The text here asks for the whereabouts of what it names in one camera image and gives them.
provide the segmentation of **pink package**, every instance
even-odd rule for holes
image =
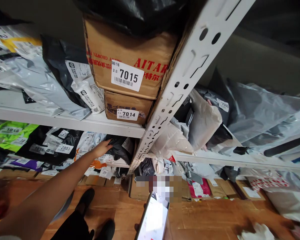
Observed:
[[[209,197],[211,195],[207,180],[205,178],[202,178],[202,181],[203,184],[199,184],[195,181],[192,181],[192,185],[188,183],[192,198]]]

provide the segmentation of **hand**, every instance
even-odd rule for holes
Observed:
[[[101,157],[103,154],[105,154],[110,148],[112,148],[112,145],[108,145],[111,139],[107,141],[100,142],[94,149],[92,149],[90,152],[93,153],[94,158]]]

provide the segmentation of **red and white package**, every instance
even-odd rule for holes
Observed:
[[[199,184],[195,181],[192,181],[192,185],[188,183],[192,198],[204,198],[209,197],[211,195],[211,191],[207,180],[203,178],[202,181],[203,184]]]
[[[289,187],[289,183],[282,177],[280,178],[264,178],[258,179],[255,177],[248,177],[248,180],[256,192],[258,192],[261,188],[268,187]]]

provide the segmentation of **purple package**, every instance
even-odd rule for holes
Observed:
[[[10,164],[16,165],[19,167],[30,168],[37,172],[41,172],[42,171],[41,165],[43,164],[43,162],[36,161],[36,160],[30,160],[30,159],[26,159],[26,158],[20,158],[20,159],[17,159],[15,161],[11,162]]]

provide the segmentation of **human arm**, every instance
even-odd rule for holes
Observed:
[[[39,240],[95,158],[105,154],[110,140],[100,142],[69,167],[51,178],[0,222],[0,236]]]

